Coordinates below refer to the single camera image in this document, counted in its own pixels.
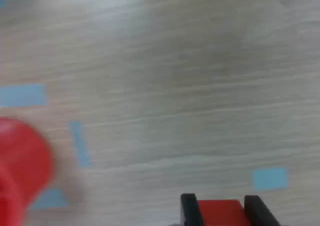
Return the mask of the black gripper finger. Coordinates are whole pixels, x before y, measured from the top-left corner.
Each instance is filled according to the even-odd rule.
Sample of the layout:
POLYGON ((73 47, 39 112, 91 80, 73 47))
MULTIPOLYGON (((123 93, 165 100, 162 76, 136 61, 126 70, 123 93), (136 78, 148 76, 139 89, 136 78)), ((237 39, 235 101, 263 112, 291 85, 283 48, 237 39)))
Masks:
POLYGON ((182 226, 204 226, 198 200, 194 193, 180 195, 180 224, 182 226))
POLYGON ((244 196, 244 212, 252 226, 281 226, 258 195, 244 196))

